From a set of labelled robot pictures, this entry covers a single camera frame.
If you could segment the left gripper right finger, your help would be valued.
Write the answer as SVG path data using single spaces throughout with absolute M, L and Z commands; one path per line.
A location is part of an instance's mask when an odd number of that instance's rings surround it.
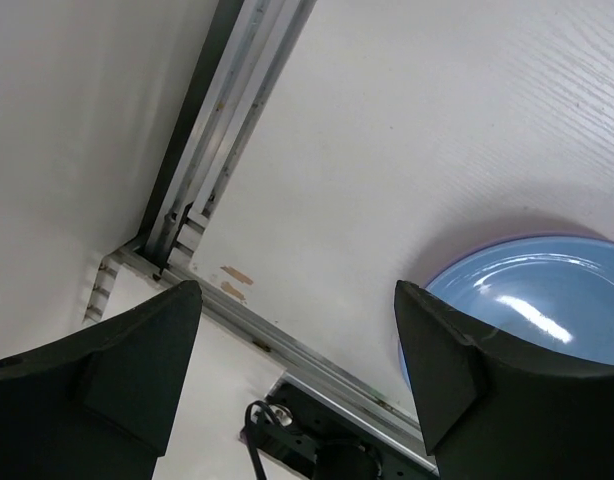
M 614 479 L 614 366 L 532 344 L 398 281 L 426 452 L 443 479 Z

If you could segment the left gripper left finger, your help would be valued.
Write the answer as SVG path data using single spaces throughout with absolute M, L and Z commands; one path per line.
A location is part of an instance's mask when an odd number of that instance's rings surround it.
M 0 479 L 150 479 L 166 453 L 202 310 L 183 281 L 0 360 Z

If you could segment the light blue plate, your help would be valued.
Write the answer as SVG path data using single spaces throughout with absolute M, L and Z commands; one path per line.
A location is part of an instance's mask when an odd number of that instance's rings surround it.
M 614 365 L 614 243 L 510 241 L 454 263 L 428 285 L 451 307 L 525 341 Z

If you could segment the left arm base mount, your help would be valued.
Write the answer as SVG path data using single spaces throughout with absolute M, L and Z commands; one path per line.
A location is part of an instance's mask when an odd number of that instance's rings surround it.
M 241 440 L 257 479 L 268 477 L 262 456 L 305 479 L 438 477 L 287 379 L 246 407 Z

